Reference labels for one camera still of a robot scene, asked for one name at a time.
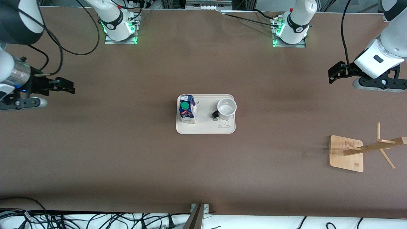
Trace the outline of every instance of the white mug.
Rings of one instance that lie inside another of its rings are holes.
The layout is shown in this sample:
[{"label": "white mug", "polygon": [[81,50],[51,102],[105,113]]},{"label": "white mug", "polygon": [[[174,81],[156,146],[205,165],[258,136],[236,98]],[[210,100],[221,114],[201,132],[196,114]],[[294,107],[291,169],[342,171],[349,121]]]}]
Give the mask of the white mug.
[{"label": "white mug", "polygon": [[215,111],[212,116],[214,118],[219,117],[223,120],[228,120],[232,118],[236,112],[236,102],[229,98],[223,98],[219,100],[217,108],[218,110]]}]

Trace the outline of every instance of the wooden base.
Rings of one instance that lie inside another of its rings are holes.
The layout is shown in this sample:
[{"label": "wooden base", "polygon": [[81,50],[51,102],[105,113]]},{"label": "wooden base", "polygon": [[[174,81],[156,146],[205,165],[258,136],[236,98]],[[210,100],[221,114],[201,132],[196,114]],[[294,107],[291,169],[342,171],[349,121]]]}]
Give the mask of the wooden base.
[{"label": "wooden base", "polygon": [[341,169],[363,172],[363,154],[343,155],[344,150],[347,150],[348,147],[360,146],[363,146],[361,140],[331,135],[329,138],[329,164]]}]

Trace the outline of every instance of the black mug handle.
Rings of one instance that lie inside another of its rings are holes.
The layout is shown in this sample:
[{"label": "black mug handle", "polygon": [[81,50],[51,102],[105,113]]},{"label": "black mug handle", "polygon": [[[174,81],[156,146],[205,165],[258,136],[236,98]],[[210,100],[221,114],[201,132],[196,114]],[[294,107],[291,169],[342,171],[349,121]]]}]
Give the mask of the black mug handle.
[{"label": "black mug handle", "polygon": [[212,113],[212,118],[213,119],[217,118],[217,117],[219,117],[219,111],[218,110]]}]

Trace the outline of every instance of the tray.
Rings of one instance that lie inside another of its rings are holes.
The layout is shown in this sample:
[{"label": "tray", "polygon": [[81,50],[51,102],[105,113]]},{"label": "tray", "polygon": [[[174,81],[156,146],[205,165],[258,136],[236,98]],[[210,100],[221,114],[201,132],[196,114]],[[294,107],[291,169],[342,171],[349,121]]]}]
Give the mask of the tray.
[{"label": "tray", "polygon": [[194,97],[198,109],[198,123],[188,124],[181,121],[179,114],[179,101],[177,99],[177,131],[180,134],[231,134],[236,129],[235,115],[229,120],[212,119],[212,113],[217,110],[219,100],[231,98],[229,94],[190,94]]}]

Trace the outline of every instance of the brown table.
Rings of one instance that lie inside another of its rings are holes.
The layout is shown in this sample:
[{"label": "brown table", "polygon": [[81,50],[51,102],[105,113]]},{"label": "brown table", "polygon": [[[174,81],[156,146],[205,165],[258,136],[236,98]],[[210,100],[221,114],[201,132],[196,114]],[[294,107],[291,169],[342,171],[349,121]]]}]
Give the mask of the brown table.
[{"label": "brown table", "polygon": [[[83,9],[42,12],[66,48],[95,44]],[[75,83],[75,95],[51,92],[46,109],[0,114],[0,195],[55,210],[182,212],[203,202],[218,214],[405,218],[406,148],[387,151],[395,170],[379,152],[365,155],[363,173],[328,163],[330,135],[373,143],[381,122],[383,138],[407,136],[406,92],[355,90],[354,79],[328,84],[328,69],[345,59],[340,19],[316,14],[307,48],[273,48],[267,26],[216,11],[157,10],[142,21],[137,45],[65,53],[57,76]],[[385,26],[379,14],[348,15],[351,60]],[[57,46],[46,35],[35,46],[54,71]],[[7,50],[44,62],[25,46]],[[232,94],[236,131],[178,134],[183,93]]]}]

